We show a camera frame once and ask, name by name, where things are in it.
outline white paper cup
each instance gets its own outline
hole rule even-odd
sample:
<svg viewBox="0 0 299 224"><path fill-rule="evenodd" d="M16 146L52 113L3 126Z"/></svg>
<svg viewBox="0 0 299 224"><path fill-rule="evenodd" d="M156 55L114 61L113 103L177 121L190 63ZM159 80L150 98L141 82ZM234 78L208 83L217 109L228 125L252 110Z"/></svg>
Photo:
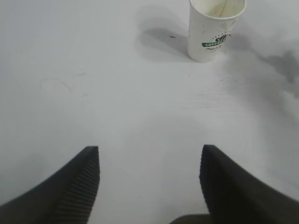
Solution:
<svg viewBox="0 0 299 224"><path fill-rule="evenodd" d="M245 8L246 0L190 0L190 58L201 63L214 60Z"/></svg>

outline cup rim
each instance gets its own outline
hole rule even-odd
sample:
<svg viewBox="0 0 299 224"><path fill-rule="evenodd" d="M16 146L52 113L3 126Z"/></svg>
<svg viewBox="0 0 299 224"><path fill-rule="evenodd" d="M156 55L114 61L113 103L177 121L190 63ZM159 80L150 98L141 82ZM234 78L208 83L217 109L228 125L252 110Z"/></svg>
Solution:
<svg viewBox="0 0 299 224"><path fill-rule="evenodd" d="M246 7L247 7L247 0L244 0L244 1L245 1L244 8L243 8L238 14L236 14L236 15L234 15L234 16L230 16L230 17L224 17L224 18L221 18L221 17L214 17L214 16L210 16L210 15L206 15L206 14L201 13L200 11L198 11L198 10L193 6L193 4L191 3L191 1L192 1L192 0L189 0L190 6L191 6L197 13L199 13L199 14L201 14L202 16L207 17L207 18L209 18L209 19L212 19L212 20L219 20L219 21L231 20L231 19L236 18L236 17L240 16L240 15L245 11L245 9L246 9Z"/></svg>

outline white table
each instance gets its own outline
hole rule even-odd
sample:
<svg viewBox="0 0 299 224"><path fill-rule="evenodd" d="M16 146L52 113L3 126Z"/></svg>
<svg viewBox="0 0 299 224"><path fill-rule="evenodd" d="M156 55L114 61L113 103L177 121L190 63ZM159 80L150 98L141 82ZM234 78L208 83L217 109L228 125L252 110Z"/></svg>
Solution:
<svg viewBox="0 0 299 224"><path fill-rule="evenodd" d="M299 199L296 4L249 0L200 64L186 55L187 0L2 0L0 203L88 145L101 166L91 224L207 213L204 144Z"/></svg>

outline green label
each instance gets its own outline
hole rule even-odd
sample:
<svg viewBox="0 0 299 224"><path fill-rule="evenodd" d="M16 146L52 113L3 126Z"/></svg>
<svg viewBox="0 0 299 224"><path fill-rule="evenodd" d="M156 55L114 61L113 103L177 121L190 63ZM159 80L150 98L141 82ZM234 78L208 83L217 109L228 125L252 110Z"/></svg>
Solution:
<svg viewBox="0 0 299 224"><path fill-rule="evenodd" d="M206 48L206 47L212 47L212 46L217 46L219 44L222 44L223 42L225 42L225 39L222 41L217 41L217 42L213 42L213 43L202 43L201 45Z"/></svg>

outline black plastic part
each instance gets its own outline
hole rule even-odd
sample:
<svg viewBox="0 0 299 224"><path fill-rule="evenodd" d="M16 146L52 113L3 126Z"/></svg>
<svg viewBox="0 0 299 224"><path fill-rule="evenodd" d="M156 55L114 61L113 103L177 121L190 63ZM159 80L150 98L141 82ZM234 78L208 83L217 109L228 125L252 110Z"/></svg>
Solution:
<svg viewBox="0 0 299 224"><path fill-rule="evenodd" d="M204 146L200 184L214 224L299 224L299 203Z"/></svg>
<svg viewBox="0 0 299 224"><path fill-rule="evenodd" d="M212 224L209 214L205 215L186 215L177 218L170 224Z"/></svg>
<svg viewBox="0 0 299 224"><path fill-rule="evenodd" d="M98 147L86 147L53 176L0 207L0 224L86 224L100 182Z"/></svg>

